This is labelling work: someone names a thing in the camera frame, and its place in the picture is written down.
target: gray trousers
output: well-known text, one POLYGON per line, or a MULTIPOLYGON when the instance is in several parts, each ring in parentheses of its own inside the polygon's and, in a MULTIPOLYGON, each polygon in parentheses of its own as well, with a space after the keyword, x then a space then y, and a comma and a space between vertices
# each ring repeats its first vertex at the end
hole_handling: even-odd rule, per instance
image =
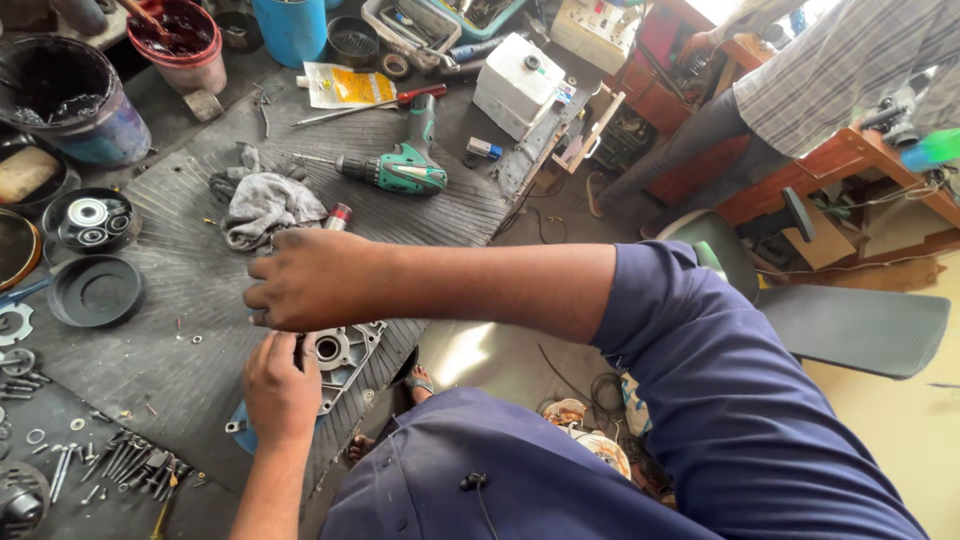
POLYGON ((730 199, 740 189, 756 184, 763 177, 783 168, 792 159, 774 150, 755 134, 740 117, 732 88, 714 97, 660 148, 650 152, 597 197, 597 205, 607 210, 628 193, 640 191, 656 177, 704 152, 725 138, 750 135, 747 150, 716 178, 685 201, 671 207, 647 225, 659 233, 667 225, 693 210, 712 209, 730 199))

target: foot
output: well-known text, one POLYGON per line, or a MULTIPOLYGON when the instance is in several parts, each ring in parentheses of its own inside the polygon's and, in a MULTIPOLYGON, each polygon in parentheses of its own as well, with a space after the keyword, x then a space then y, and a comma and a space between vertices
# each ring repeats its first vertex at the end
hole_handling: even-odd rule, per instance
MULTIPOLYGON (((427 375, 426 370, 421 368, 419 365, 414 367, 414 371, 410 374, 410 377, 417 380, 423 380, 430 384, 431 387, 433 386, 433 381, 430 380, 430 376, 427 375)), ((414 405, 420 405, 426 401, 427 398, 433 395, 433 392, 430 389, 424 388, 423 386, 411 387, 411 385, 408 383, 407 387, 410 388, 410 397, 414 400, 414 405)))
POLYGON ((600 206, 597 205, 597 201, 594 198, 594 195, 599 195, 603 188, 593 185, 594 182, 600 183, 601 180, 603 180, 603 173, 600 171, 593 171, 587 176, 587 206, 590 210, 590 215, 593 217, 603 217, 603 210, 600 209, 600 206))
POLYGON ((363 435, 357 435, 353 437, 353 444, 350 445, 349 450, 347 450, 347 457, 350 458, 350 461, 356 463, 363 458, 364 455, 367 455, 373 450, 373 445, 375 441, 369 437, 363 435))

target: drill handle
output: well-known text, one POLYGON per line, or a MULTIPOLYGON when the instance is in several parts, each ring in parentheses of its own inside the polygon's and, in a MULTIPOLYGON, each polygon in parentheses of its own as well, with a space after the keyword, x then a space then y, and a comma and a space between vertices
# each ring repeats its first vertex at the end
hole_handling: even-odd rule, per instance
POLYGON ((430 94, 419 94, 410 104, 410 117, 407 120, 407 139, 404 141, 428 162, 430 145, 437 131, 437 98, 430 94))

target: black grease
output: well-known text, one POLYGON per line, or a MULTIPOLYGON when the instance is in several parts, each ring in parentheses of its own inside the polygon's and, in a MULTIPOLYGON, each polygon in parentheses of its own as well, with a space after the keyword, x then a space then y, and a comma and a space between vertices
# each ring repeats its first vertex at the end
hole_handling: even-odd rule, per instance
POLYGON ((163 13, 156 20, 170 34, 166 44, 151 23, 138 17, 127 19, 131 33, 144 47, 162 55, 188 57, 200 54, 210 46, 213 22, 200 8, 188 2, 167 2, 161 6, 163 13))
POLYGON ((112 77, 108 65, 79 44, 43 37, 5 48, 0 66, 11 83, 0 86, 0 110, 28 125, 96 114, 107 99, 112 77))

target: blue shirt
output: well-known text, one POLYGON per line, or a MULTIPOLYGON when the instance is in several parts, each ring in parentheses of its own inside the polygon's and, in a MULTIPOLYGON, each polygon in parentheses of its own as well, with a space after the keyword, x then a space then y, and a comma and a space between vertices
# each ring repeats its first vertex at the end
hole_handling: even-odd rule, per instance
POLYGON ((535 412, 473 388, 399 416, 347 475, 322 538, 926 538, 764 316, 693 251, 617 245, 593 338, 650 408, 680 512, 535 412))

